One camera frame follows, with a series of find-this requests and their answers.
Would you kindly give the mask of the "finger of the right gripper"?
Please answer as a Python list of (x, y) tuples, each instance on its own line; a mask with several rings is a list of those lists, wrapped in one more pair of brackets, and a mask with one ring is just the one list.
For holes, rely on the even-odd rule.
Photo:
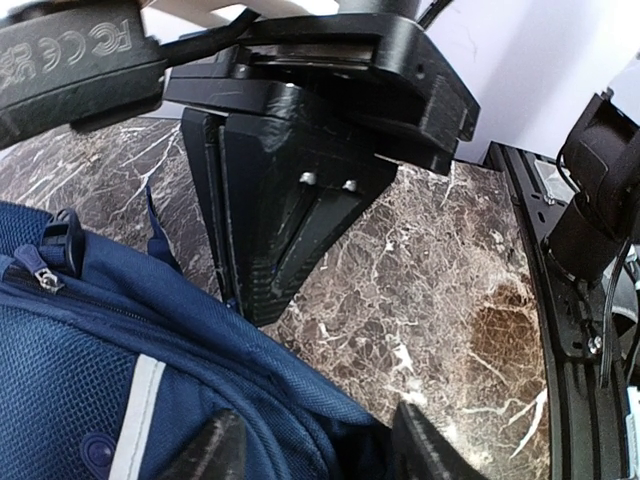
[(224, 124), (224, 117), (185, 108), (180, 128), (222, 301), (227, 305), (234, 305), (235, 285), (230, 256), (231, 242), (227, 231), (223, 175)]

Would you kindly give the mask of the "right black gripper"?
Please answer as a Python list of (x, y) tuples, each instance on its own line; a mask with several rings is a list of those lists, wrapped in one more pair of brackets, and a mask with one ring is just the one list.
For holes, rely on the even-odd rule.
[(446, 175), (480, 113), (424, 29), (390, 13), (255, 22), (232, 47), (174, 68), (165, 98), (229, 113), (218, 134), (224, 297), (255, 325), (279, 319), (395, 179), (374, 138), (378, 155)]

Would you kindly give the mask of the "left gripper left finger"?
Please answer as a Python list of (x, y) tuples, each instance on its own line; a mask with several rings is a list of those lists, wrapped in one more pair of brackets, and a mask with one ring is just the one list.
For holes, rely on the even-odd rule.
[(229, 409), (217, 412), (159, 476), (161, 480), (245, 478), (246, 428)]

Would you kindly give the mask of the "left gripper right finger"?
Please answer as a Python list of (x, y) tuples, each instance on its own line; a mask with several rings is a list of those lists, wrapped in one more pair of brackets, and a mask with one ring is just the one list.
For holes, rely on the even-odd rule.
[(395, 479), (486, 479), (414, 404), (398, 404), (393, 417), (392, 446)]

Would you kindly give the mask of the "navy blue student backpack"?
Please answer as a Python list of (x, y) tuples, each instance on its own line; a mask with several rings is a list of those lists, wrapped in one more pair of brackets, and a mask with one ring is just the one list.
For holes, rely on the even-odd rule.
[(220, 410), (244, 479), (391, 479), (391, 432), (288, 349), (77, 214), (1, 206), (1, 475), (160, 479)]

